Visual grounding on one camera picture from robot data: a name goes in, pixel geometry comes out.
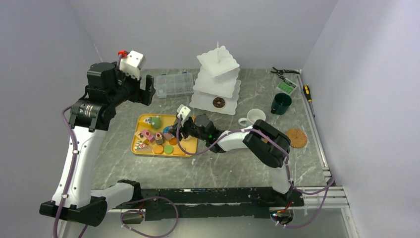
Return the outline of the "chocolate sprinkled donut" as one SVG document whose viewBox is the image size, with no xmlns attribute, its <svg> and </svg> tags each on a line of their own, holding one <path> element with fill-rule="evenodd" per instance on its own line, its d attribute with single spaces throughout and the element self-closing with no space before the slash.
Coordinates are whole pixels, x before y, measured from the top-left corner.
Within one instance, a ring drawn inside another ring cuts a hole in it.
<svg viewBox="0 0 420 238">
<path fill-rule="evenodd" d="M 217 109 L 222 109 L 226 105 L 226 101 L 222 97 L 215 97 L 212 101 L 212 105 Z"/>
</svg>

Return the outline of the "cream triangle cake slice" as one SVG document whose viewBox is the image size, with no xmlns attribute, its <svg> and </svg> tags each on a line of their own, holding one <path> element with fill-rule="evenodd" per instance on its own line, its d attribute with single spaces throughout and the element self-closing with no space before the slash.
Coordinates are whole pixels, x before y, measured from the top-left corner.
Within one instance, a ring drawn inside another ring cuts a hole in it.
<svg viewBox="0 0 420 238">
<path fill-rule="evenodd" d="M 151 127 L 152 126 L 152 117 L 145 117 L 139 120 L 139 124 L 144 127 Z"/>
</svg>

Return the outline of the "pink handled tongs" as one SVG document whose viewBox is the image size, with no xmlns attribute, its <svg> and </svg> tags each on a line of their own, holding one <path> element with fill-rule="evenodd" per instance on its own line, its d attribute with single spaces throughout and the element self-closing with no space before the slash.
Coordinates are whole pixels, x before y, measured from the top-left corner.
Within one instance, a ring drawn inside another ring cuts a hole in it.
<svg viewBox="0 0 420 238">
<path fill-rule="evenodd" d="M 172 134 L 163 134 L 163 136 L 166 140 L 170 140 L 174 137 L 177 139 L 176 128 L 172 127 Z"/>
</svg>

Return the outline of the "green roll cake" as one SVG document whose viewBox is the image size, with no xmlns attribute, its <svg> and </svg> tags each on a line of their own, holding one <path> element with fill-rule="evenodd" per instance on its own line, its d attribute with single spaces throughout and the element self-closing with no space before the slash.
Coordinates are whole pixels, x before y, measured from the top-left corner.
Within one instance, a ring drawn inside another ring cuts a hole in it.
<svg viewBox="0 0 420 238">
<path fill-rule="evenodd" d="M 150 117 L 150 125 L 153 129 L 160 129 L 162 127 L 160 116 Z"/>
</svg>

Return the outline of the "white three-tier dessert stand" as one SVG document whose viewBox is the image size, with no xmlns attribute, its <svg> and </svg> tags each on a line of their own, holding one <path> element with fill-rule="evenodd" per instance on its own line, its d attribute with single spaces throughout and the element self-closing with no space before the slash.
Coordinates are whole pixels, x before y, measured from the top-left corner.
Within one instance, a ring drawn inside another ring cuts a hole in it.
<svg viewBox="0 0 420 238">
<path fill-rule="evenodd" d="M 197 56 L 201 64 L 193 86 L 189 107 L 213 113 L 235 115 L 238 106 L 241 80 L 238 79 L 240 65 L 226 46 Z M 217 109 L 212 105 L 215 97 L 222 97 L 226 105 Z"/>
</svg>

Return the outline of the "pink cake with cherry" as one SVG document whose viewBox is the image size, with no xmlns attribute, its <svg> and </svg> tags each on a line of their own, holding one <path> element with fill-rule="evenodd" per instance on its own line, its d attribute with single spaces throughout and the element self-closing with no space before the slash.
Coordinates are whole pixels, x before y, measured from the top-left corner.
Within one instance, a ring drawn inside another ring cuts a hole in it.
<svg viewBox="0 0 420 238">
<path fill-rule="evenodd" d="M 155 141 L 155 136 L 152 132 L 150 132 L 147 129 L 142 130 L 142 134 L 147 138 L 147 140 L 149 143 L 153 143 Z"/>
</svg>

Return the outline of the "grey cake with strawberry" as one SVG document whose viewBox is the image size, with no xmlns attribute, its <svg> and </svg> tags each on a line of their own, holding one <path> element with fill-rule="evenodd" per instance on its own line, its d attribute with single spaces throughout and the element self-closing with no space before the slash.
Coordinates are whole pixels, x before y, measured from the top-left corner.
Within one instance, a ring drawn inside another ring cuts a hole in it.
<svg viewBox="0 0 420 238">
<path fill-rule="evenodd" d="M 160 132 L 155 133 L 155 142 L 157 145 L 163 145 L 164 144 L 164 137 Z"/>
</svg>

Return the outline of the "blue frosted donut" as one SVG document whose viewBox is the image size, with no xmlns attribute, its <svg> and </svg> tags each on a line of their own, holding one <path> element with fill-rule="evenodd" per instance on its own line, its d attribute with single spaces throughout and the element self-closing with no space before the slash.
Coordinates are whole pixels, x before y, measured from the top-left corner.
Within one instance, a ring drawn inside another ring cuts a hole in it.
<svg viewBox="0 0 420 238">
<path fill-rule="evenodd" d="M 163 134 L 172 134 L 172 126 L 166 126 L 163 131 Z"/>
</svg>

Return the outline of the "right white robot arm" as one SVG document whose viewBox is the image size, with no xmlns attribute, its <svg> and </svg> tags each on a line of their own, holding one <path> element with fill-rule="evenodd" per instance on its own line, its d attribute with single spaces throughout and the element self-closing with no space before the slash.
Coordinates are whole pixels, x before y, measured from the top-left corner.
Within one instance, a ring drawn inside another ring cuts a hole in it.
<svg viewBox="0 0 420 238">
<path fill-rule="evenodd" d="M 225 153 L 237 149 L 249 149 L 270 168 L 274 202 L 284 206 L 291 201 L 293 182 L 286 171 L 291 140 L 263 119 L 258 119 L 246 128 L 229 131 L 216 128 L 213 121 L 205 114 L 198 115 L 194 119 L 178 115 L 169 133 L 179 142 L 188 137 L 205 142 L 206 149 L 201 152 L 193 153 L 181 148 L 188 155 L 199 155 L 207 151 Z"/>
</svg>

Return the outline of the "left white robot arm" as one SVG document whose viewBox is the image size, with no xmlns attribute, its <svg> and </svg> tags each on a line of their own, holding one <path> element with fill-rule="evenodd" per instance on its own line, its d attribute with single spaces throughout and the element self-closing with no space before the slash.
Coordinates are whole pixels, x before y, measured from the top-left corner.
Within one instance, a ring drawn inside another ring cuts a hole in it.
<svg viewBox="0 0 420 238">
<path fill-rule="evenodd" d="M 125 203 L 136 208 L 142 202 L 141 186 L 132 180 L 119 180 L 104 190 L 91 185 L 100 146 L 125 101 L 150 105 L 155 89 L 152 76 L 140 87 L 141 63 L 100 62 L 87 72 L 85 93 L 70 107 L 64 120 L 70 134 L 69 148 L 59 185 L 51 200 L 40 205 L 41 215 L 96 227 L 107 211 Z"/>
</svg>

